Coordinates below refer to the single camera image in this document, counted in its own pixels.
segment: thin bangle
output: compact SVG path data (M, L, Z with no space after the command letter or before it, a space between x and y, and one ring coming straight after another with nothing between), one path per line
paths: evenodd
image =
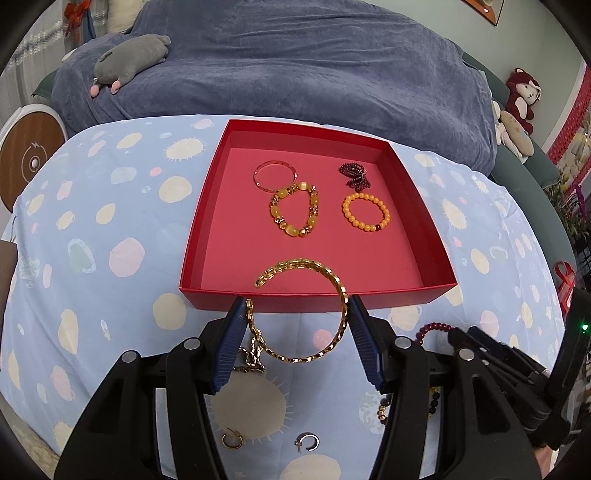
M268 188L266 188L266 187L263 187L263 186L260 184L260 182L259 182L259 181L256 179L256 176L258 175L258 173L259 173L259 172L260 172L260 171L261 171L263 168L265 168L265 167L268 167L269 165L281 165L281 166L283 166L283 167L287 167L287 168L289 168L289 169L291 170L291 172L293 173L293 175L294 175L294 178L293 178L293 180L290 182L290 185L293 185L293 184L296 182L296 178L297 178L297 172L296 172L296 169L295 169L295 168L294 168L292 165L288 164L288 163L287 163L287 162L285 162L285 161L281 161L281 160L269 160L269 161L266 161L265 163L262 163L262 164L260 164L260 165L259 165L259 166L258 166L258 167L255 169L254 173L252 174L252 179L254 180L254 182L255 182L255 185L257 186L257 188L261 189L263 192L267 192L267 193L277 193L277 192L279 192L279 190L281 190L281 189L268 189Z
M251 299L246 300L246 319L248 320L248 326L250 327L255 340L268 355L271 355L273 358L276 358L282 362L300 364L313 362L314 360L324 357L328 352L334 350L335 346L341 341L343 335L345 334L345 330L347 329L347 303L349 301L349 296L347 295L347 291L344 285L341 283L340 278L337 277L332 272L332 270L326 268L320 262L308 260L307 258L295 258L293 260L288 260L287 262L279 262L277 265L265 270L264 273L257 278L255 285L257 288L260 288L275 275L286 270L293 270L294 268L308 268L309 270L318 272L333 284L337 293L339 294L339 298L342 303L340 324L334 338L330 341L330 343L320 352L304 358L290 358L288 356L279 355L267 346L267 342L264 339L262 332L256 328L254 319L254 305Z

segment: gray stuffed animal pillow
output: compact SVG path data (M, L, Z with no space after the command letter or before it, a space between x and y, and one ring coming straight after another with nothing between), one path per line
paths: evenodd
M170 38L150 33L130 38L102 54L95 65L94 85L90 96L99 94L101 85L111 85L111 93L127 85L139 73L162 63L168 55Z

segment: polka dot tablecloth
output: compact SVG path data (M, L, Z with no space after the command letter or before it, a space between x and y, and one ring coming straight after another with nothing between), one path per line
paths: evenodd
M5 315L0 389L55 451L123 351L169 351L224 315L195 310L177 287L195 206L229 118L90 128L59 149L17 200L4 235L16 235L20 260ZM430 304L372 315L410 337L432 321L479 325L551 368L563 334L560 308L519 207L503 187L465 166L392 146L437 225L459 285ZM257 323L278 351L306 356L327 343L338 319L261 314ZM439 332L428 334L425 347L450 349ZM263 361L265 375L234 373L207 399L228 476L368 478L384 431L376 416L381 396L364 376L350 333L321 361ZM163 392L157 404L159 425L166 425ZM438 416L429 424L423 474L434 468ZM240 431L244 446L224 448L224 429ZM302 432L318 435L317 450L297 452ZM172 475L166 428L159 428L159 443Z

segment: metal screw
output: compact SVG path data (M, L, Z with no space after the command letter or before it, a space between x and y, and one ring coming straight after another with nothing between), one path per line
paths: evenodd
M196 350L201 346L201 340L199 340L198 338L188 338L183 343L183 346L187 350Z
M396 340L394 340L394 345L403 350L410 348L412 344L413 343L410 341L410 338L407 337L397 337Z
M460 358L466 362L474 360L474 352L468 348L462 348L460 350Z
M132 350L125 352L121 355L121 360L123 360L126 364L130 364L138 357L138 354Z

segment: gray-blue blanket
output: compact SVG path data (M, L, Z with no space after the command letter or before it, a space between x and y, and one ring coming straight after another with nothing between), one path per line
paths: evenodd
M89 95L101 54L157 33L166 62L119 93ZM368 132L489 174L488 86L453 42L354 0L151 0L129 34L109 34L59 69L53 106L70 134L129 118L240 114Z

